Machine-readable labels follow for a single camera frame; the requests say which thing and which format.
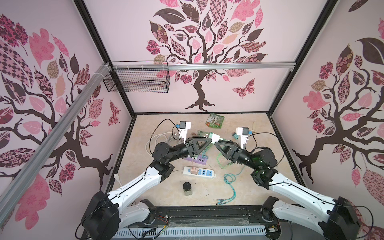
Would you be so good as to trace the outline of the small green charger plug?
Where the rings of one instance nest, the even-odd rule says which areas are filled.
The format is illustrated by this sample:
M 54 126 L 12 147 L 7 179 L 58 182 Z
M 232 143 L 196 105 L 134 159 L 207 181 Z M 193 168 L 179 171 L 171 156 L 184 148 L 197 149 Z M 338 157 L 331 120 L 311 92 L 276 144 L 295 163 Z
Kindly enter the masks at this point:
M 220 136 L 214 133 L 210 133 L 209 137 L 211 138 L 213 144 L 220 140 Z

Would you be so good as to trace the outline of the pink charger plug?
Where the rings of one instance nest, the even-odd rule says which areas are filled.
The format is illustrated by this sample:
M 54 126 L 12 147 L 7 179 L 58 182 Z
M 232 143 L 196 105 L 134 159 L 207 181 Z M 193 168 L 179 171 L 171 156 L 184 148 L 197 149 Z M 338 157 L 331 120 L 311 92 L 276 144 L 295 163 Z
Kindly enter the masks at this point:
M 197 175 L 198 172 L 199 172 L 199 169 L 198 169 L 198 168 L 196 168 L 196 167 L 191 167 L 191 169 L 190 169 L 190 173 L 191 173 L 192 175 Z

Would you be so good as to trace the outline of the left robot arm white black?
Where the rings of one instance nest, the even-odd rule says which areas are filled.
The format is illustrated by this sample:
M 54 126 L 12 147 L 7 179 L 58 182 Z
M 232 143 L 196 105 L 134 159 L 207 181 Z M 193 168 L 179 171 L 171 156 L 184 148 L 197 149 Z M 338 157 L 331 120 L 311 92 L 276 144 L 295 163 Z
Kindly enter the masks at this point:
M 175 168 L 173 161 L 198 156 L 211 142 L 210 138 L 192 137 L 176 146 L 158 143 L 152 163 L 141 175 L 114 191 L 93 195 L 80 223 L 88 238 L 110 240 L 118 230 L 131 224 L 151 223 L 156 207 L 148 200 L 135 205 L 132 202 L 167 179 Z

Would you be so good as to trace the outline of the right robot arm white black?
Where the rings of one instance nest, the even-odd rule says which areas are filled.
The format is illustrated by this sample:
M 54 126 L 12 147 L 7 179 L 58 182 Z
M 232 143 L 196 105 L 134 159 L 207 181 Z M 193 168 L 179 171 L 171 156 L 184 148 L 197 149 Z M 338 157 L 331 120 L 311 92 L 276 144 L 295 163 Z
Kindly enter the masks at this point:
M 260 210 L 264 221 L 290 221 L 327 240 L 357 239 L 361 223 L 351 202 L 321 195 L 285 177 L 274 168 L 277 160 L 270 148 L 251 153 L 232 141 L 216 142 L 215 147 L 225 159 L 252 168 L 251 176 L 258 186 L 295 202 L 291 205 L 276 197 L 267 198 Z

